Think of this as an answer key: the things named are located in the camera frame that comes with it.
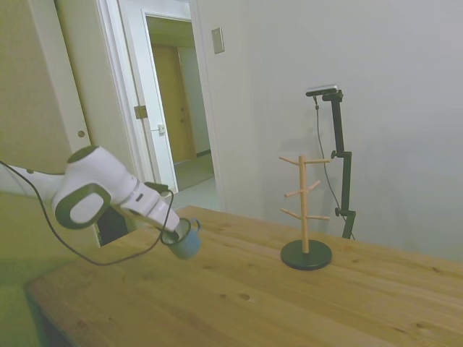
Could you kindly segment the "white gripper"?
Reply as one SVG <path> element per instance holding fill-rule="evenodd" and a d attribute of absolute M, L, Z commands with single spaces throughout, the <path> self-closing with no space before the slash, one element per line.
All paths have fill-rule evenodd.
<path fill-rule="evenodd" d="M 133 192 L 119 206 L 124 212 L 141 218 L 146 223 L 168 232 L 175 232 L 179 216 L 171 210 L 163 193 L 171 193 L 165 184 L 138 182 Z"/>

